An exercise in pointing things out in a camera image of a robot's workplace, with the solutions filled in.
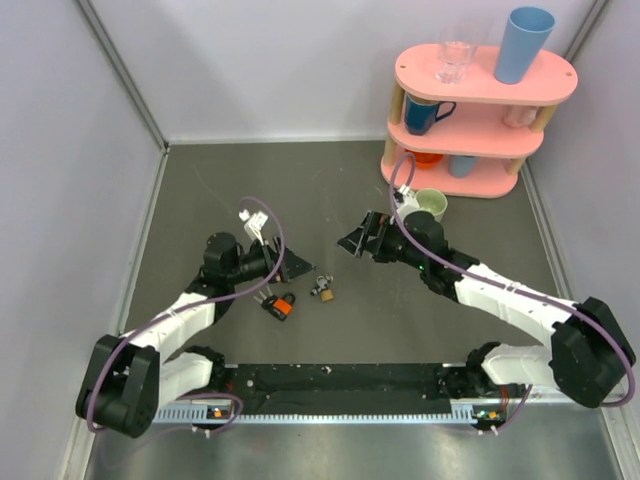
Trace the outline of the black white keychain charm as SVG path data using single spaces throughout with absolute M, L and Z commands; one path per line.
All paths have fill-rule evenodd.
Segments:
M 310 291 L 310 295 L 317 296 L 321 292 L 328 290 L 332 281 L 333 277 L 331 275 L 319 275 L 316 278 L 315 286 Z

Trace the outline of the small padlock keys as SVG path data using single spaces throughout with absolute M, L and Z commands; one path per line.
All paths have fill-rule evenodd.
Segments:
M 258 302 L 263 309 L 267 309 L 277 300 L 277 296 L 269 286 L 266 286 L 264 290 L 258 289 L 253 299 Z

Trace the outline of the orange black hook lock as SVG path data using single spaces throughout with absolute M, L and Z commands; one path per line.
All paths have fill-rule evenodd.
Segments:
M 296 296 L 293 293 L 276 296 L 269 301 L 267 312 L 277 320 L 284 322 L 291 314 L 295 302 Z

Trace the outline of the small brass padlock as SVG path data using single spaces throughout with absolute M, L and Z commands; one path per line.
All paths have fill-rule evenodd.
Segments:
M 330 288 L 330 281 L 323 279 L 319 283 L 319 296 L 323 303 L 330 302 L 334 299 L 334 294 Z

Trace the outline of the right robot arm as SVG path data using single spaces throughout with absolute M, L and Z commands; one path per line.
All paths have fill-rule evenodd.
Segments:
M 337 244 L 356 258 L 368 254 L 378 263 L 413 267 L 431 292 L 536 339 L 533 346 L 488 342 L 473 350 L 463 377 L 478 395 L 511 384 L 539 386 L 598 408 L 608 405 L 608 396 L 635 362 L 606 303 L 593 297 L 581 303 L 557 299 L 509 281 L 450 247 L 442 225 L 428 212 L 417 211 L 398 222 L 370 211 Z

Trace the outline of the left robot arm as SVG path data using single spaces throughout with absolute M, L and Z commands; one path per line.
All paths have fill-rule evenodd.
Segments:
M 209 237 L 203 263 L 179 298 L 145 326 L 121 336 L 105 335 L 94 345 L 75 404 L 76 415 L 94 430 L 141 436 L 157 411 L 199 390 L 216 396 L 227 374 L 220 357 L 204 347 L 188 347 L 239 297 L 236 288 L 289 283 L 314 265 L 283 245 L 280 237 L 255 240 L 243 249 L 227 232 Z

